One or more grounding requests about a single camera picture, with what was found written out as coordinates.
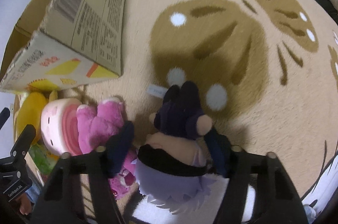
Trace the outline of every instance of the pink and white round toy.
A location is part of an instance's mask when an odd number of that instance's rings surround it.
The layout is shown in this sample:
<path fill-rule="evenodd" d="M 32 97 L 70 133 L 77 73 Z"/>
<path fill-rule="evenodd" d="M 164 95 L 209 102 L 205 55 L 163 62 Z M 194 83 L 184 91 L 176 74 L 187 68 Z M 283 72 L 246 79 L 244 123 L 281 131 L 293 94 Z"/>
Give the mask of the pink and white round toy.
<path fill-rule="evenodd" d="M 41 115 L 41 133 L 50 152 L 60 156 L 69 152 L 82 154 L 79 146 L 76 110 L 82 103 L 76 98 L 54 100 L 48 103 Z"/>

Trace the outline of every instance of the open cardboard box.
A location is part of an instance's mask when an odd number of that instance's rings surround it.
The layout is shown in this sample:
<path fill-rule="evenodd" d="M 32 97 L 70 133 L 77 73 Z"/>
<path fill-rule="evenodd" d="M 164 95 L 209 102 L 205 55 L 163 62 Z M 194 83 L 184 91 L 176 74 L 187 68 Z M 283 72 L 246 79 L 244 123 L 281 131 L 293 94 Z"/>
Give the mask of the open cardboard box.
<path fill-rule="evenodd" d="M 31 0 L 6 46 L 0 91 L 52 91 L 121 75 L 124 0 Z"/>

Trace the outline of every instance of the carpet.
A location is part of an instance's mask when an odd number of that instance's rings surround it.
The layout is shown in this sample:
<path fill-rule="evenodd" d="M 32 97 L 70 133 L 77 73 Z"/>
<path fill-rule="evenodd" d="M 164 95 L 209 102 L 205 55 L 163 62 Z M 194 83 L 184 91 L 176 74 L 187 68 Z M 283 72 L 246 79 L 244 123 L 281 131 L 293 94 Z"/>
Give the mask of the carpet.
<path fill-rule="evenodd" d="M 126 0 L 122 76 L 62 95 L 121 97 L 140 146 L 161 104 L 149 84 L 192 80 L 219 133 L 250 153 L 275 152 L 303 196 L 337 167 L 336 34 L 314 0 Z"/>

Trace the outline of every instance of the metal screw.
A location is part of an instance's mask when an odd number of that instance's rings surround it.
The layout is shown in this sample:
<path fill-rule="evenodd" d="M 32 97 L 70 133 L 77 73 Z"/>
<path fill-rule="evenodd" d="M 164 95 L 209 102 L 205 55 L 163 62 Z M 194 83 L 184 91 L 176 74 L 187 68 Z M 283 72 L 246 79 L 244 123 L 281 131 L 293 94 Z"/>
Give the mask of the metal screw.
<path fill-rule="evenodd" d="M 242 148 L 240 146 L 232 146 L 231 150 L 236 152 L 236 153 L 239 153 L 239 152 L 242 151 Z"/>
<path fill-rule="evenodd" d="M 105 151 L 105 147 L 104 147 L 104 146 L 98 146 L 95 150 L 96 150 L 96 152 L 98 152 L 98 153 L 102 153 L 102 152 Z"/>
<path fill-rule="evenodd" d="M 270 151 L 266 154 L 268 157 L 270 157 L 271 159 L 276 159 L 277 158 L 277 154 Z"/>
<path fill-rule="evenodd" d="M 67 159 L 67 158 L 70 158 L 70 157 L 71 157 L 70 153 L 62 153 L 62 155 L 61 155 L 61 159 Z"/>

